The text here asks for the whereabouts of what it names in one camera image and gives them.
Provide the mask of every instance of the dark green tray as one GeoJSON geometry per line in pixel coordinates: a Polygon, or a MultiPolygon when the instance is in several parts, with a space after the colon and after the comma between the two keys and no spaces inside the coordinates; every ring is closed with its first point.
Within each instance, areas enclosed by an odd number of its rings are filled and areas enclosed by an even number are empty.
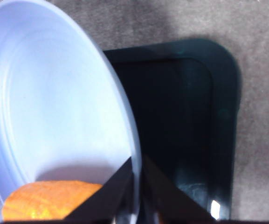
{"type": "Polygon", "coordinates": [[[130,101],[142,153],[207,211],[217,201],[228,219],[240,101],[232,56],[202,39],[104,53],[130,101]]]}

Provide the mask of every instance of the white bowl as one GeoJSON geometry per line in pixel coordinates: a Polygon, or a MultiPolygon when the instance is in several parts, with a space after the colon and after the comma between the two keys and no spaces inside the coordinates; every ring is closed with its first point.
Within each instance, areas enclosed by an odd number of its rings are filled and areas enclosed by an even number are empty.
{"type": "Polygon", "coordinates": [[[0,197],[37,180],[105,183],[141,156],[127,96],[99,47],[43,0],[0,3],[0,197]]]}

